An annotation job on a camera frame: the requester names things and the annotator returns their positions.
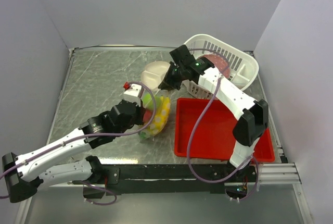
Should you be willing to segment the white plastic basket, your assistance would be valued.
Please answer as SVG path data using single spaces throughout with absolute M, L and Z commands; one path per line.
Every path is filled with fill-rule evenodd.
M 195 58 L 210 54 L 225 57 L 229 63 L 229 71 L 225 76 L 242 91 L 247 89 L 258 75 L 259 65 L 254 57 L 208 34 L 196 34 L 184 44 Z

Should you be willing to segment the clear dotted zip top bag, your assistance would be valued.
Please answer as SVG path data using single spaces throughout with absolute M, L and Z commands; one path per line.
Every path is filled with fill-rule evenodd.
M 143 106 L 146 112 L 143 117 L 144 125 L 146 125 L 151 119 L 153 113 L 153 102 L 151 96 L 148 92 L 142 97 Z M 139 133 L 141 139 L 152 138 L 153 136 L 159 134 L 165 127 L 171 108 L 171 99 L 166 94 L 155 95 L 155 101 L 157 104 L 157 109 L 153 121 L 151 124 Z

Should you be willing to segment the green apple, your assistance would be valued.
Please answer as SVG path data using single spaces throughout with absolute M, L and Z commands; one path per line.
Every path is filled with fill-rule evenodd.
M 150 110 L 150 111 L 153 111 L 154 109 L 154 104 L 153 104 L 153 101 L 152 101 L 152 98 L 151 98 L 151 95 L 149 93 L 145 93 L 143 96 L 142 96 L 142 102 L 143 102 L 143 107 Z

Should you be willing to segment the red bell pepper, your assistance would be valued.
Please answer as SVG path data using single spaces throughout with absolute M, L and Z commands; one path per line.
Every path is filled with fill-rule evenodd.
M 152 118 L 153 112 L 150 110 L 146 110 L 143 116 L 143 123 L 148 123 Z

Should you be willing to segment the yellow banana bunch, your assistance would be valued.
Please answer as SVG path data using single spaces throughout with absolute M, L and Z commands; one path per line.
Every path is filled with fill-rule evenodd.
M 149 136 L 155 136 L 160 133 L 164 129 L 170 115 L 170 98 L 166 96 L 160 96 L 159 98 L 161 99 L 161 104 L 157 109 L 152 123 L 145 129 Z

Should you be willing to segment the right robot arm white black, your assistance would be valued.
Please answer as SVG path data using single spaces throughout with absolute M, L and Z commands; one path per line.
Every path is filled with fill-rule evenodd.
M 233 129 L 236 140 L 229 159 L 228 177 L 240 181 L 246 175 L 245 166 L 249 163 L 254 148 L 268 127 L 268 103 L 255 100 L 232 84 L 224 76 L 227 68 L 219 71 L 206 57 L 195 58 L 186 45 L 170 51 L 172 61 L 160 90 L 178 90 L 183 81 L 192 81 L 212 93 L 223 103 L 237 120 Z

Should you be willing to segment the pink dotted plate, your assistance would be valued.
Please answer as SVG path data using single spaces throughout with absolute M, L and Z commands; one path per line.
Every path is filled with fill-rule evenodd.
M 230 67 L 227 61 L 223 57 L 216 54 L 205 54 L 199 57 L 199 59 L 202 58 L 206 58 L 207 60 L 212 62 L 215 68 L 217 68 L 224 77 L 226 77 L 227 79 L 229 78 Z

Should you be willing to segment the red plastic tray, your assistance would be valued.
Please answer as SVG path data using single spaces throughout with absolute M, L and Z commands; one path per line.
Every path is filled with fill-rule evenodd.
M 176 103 L 174 154 L 186 157 L 192 129 L 209 101 L 179 98 Z M 191 158 L 230 159 L 235 146 L 232 130 L 236 124 L 233 114 L 215 100 L 196 129 L 191 143 Z

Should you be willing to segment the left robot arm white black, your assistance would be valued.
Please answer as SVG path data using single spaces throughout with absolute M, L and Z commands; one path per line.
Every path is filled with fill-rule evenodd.
M 111 143 L 117 137 L 131 135 L 131 128 L 143 124 L 144 112 L 141 99 L 123 99 L 53 143 L 21 155 L 4 155 L 1 178 L 6 183 L 6 198 L 11 203 L 21 202 L 43 187 L 68 181 L 98 183 L 104 173 L 97 157 L 89 156 L 71 164 L 59 162 Z

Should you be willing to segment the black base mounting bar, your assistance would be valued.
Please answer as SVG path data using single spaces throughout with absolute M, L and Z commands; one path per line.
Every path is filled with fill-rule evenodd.
M 85 182 L 106 186 L 117 195 L 139 193 L 185 193 L 209 192 L 224 194 L 225 184 L 241 185 L 255 182 L 257 172 L 254 166 L 248 166 L 230 179 L 220 183 L 205 183 L 192 174 L 187 165 L 180 164 L 124 164 L 102 165 L 101 171 Z

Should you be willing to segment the beige divided plate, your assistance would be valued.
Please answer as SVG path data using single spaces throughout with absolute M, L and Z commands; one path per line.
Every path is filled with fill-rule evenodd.
M 170 63 L 165 61 L 154 61 L 147 64 L 140 76 L 141 83 L 146 85 L 151 91 L 157 91 L 169 67 Z

